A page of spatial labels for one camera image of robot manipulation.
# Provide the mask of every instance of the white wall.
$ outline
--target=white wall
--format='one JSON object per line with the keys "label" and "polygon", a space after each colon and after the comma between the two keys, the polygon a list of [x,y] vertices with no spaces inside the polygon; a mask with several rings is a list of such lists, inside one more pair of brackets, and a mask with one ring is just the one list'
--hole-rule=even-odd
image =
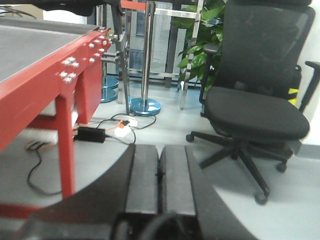
{"label": "white wall", "polygon": [[43,11],[43,19],[55,21],[55,22],[71,23],[71,24],[87,23],[86,17],[79,16],[72,12],[64,11],[64,10]]}
{"label": "white wall", "polygon": [[[320,62],[320,1],[313,0],[310,5],[315,10],[315,19],[309,36],[301,52],[298,64],[302,67],[302,80],[297,102],[300,103],[303,94],[312,78],[313,68],[306,66],[305,61]],[[320,86],[316,89],[304,115],[310,122],[310,132],[303,139],[303,144],[320,146]]]}

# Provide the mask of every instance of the stanchion post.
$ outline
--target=stanchion post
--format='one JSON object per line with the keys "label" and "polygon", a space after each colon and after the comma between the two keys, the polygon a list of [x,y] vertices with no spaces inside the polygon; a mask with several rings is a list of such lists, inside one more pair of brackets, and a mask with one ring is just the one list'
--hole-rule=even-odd
{"label": "stanchion post", "polygon": [[130,108],[133,113],[140,116],[156,115],[161,110],[160,103],[148,98],[150,63],[152,52],[152,34],[155,11],[156,3],[154,1],[147,1],[145,7],[145,34],[143,45],[141,97],[132,99]]}

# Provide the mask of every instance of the chair base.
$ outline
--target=chair base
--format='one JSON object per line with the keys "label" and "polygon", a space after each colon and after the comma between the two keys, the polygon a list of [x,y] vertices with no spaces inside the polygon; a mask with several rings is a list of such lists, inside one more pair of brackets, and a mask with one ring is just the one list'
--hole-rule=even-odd
{"label": "chair base", "polygon": [[225,138],[196,131],[192,131],[185,138],[188,142],[192,142],[195,137],[224,146],[223,149],[199,164],[202,169],[224,159],[227,156],[230,156],[233,160],[238,158],[242,160],[263,191],[263,194],[258,193],[254,196],[255,201],[261,205],[264,205],[268,201],[270,189],[252,160],[252,156],[281,161],[281,163],[276,166],[276,169],[279,172],[284,173],[287,169],[287,161],[293,154],[292,150],[287,146],[258,145],[256,143],[247,142],[237,138]]}

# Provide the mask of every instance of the headrest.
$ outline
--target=headrest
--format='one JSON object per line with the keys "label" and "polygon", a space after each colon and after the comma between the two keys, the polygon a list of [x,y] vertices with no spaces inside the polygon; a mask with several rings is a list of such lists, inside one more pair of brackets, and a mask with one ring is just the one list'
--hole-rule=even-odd
{"label": "headrest", "polygon": [[285,5],[300,5],[300,6],[308,6],[312,2],[312,0],[253,0],[253,1],[269,2],[269,3],[285,4]]}

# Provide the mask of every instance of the gray work surface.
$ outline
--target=gray work surface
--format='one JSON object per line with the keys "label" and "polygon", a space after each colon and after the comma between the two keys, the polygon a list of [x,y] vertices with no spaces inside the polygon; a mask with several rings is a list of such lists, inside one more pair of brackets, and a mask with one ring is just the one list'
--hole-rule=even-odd
{"label": "gray work surface", "polygon": [[0,83],[96,28],[0,17]]}

